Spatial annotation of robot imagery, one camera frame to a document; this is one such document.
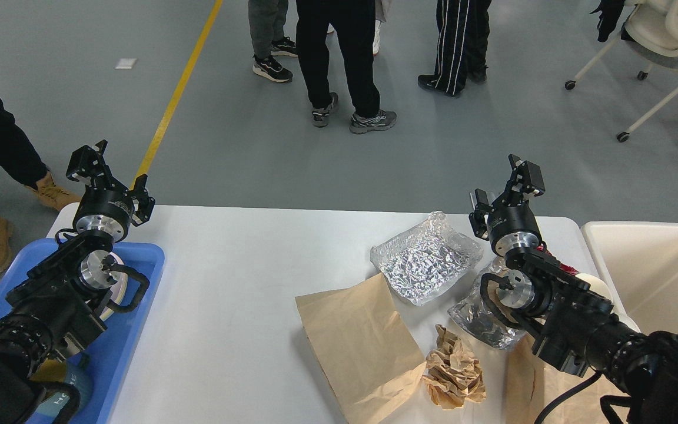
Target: blue tray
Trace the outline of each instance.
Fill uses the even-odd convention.
[[[5,300],[7,292],[25,281],[27,271],[56,249],[56,242],[45,238],[33,241],[17,254],[0,282],[0,317],[5,316],[11,310],[10,304]],[[124,263],[148,277],[151,286],[145,292],[137,309],[127,314],[110,316],[106,320],[107,330],[85,350],[85,353],[91,357],[86,373],[94,381],[94,394],[88,405],[72,418],[71,424],[103,424],[108,421],[161,278],[164,252],[157,245],[121,242],[115,245],[113,252],[119,255]],[[135,293],[137,287],[138,283],[129,279],[126,299],[122,304],[129,301],[129,296]],[[81,356],[83,354],[75,355],[68,361],[77,365]],[[46,424],[52,421],[54,421],[53,418],[36,413],[27,421],[27,424]]]

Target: crumpled aluminum foil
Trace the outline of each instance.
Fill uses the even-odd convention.
[[[482,257],[483,249],[454,231],[440,211],[371,249],[371,262],[388,285],[415,306],[449,290]]]
[[[463,330],[488,346],[501,350],[514,349],[525,331],[506,327],[493,316],[480,295],[480,284],[483,274],[490,272],[503,276],[508,270],[504,258],[496,257],[478,273],[469,294],[448,311],[451,319]]]

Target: chair leg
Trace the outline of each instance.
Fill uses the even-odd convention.
[[[648,110],[645,115],[641,116],[640,119],[637,119],[637,121],[632,124],[629,128],[627,128],[624,132],[627,132],[627,134],[631,133],[632,131],[635,131],[639,126],[641,126],[645,121],[648,120],[654,113],[656,113],[660,108],[664,107],[669,100],[675,98],[676,94],[678,94],[678,87],[675,88],[673,91],[671,91],[668,96],[664,97],[660,102],[658,102],[654,107],[651,108],[651,110]]]
[[[644,71],[640,71],[637,73],[637,79],[640,81],[647,80],[648,74],[650,73],[651,70],[653,70],[652,62],[648,65],[648,67]]]
[[[595,64],[597,64],[598,60],[600,60],[601,57],[605,56],[606,53],[608,53],[611,48],[619,42],[619,40],[622,39],[622,33],[619,32],[617,33],[614,38],[608,41],[608,44],[605,45],[598,54],[596,54],[592,59],[590,59],[590,62],[587,62],[587,65],[584,66],[579,72],[577,72],[577,75],[574,76],[574,78],[571,80],[572,82],[577,82],[579,80],[582,80],[582,77],[589,71]]]

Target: aluminum foil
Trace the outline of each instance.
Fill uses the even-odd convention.
[[[454,231],[443,212],[371,249],[371,262],[394,292],[421,306],[449,290],[483,257],[471,238]]]
[[[449,308],[449,316],[463,330],[488,346],[503,350],[514,349],[525,335],[525,331],[506,327],[493,316],[480,295],[480,282],[483,274],[487,272],[503,276],[508,270],[504,259],[496,257],[478,273],[469,294]]]

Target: yellow floor line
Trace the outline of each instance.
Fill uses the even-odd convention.
[[[180,81],[177,83],[177,88],[174,89],[174,94],[172,94],[172,99],[169,100],[169,105],[167,105],[167,110],[164,111],[164,117],[161,118],[161,122],[158,124],[156,129],[156,134],[151,140],[151,145],[148,146],[148,150],[145,151],[145,156],[143,156],[143,161],[140,163],[140,168],[138,168],[135,178],[148,174],[148,169],[151,167],[154,157],[156,156],[156,150],[158,150],[159,145],[161,145],[161,140],[164,139],[164,134],[167,133],[167,128],[169,128],[169,123],[174,116],[174,111],[177,110],[177,105],[180,103],[180,98],[182,93],[185,91],[185,86],[190,80],[190,75],[195,68],[198,57],[200,56],[200,51],[202,51],[202,46],[205,44],[205,39],[208,38],[208,34],[211,31],[213,26],[213,21],[216,21],[216,15],[218,15],[218,10],[221,8],[221,3],[224,0],[216,0],[211,13],[208,15],[208,20],[205,22],[205,26],[200,32],[200,37],[198,37],[197,43],[195,43],[195,48],[193,49],[192,54],[190,54],[190,59],[188,59],[188,64],[185,66],[185,71],[182,72]]]

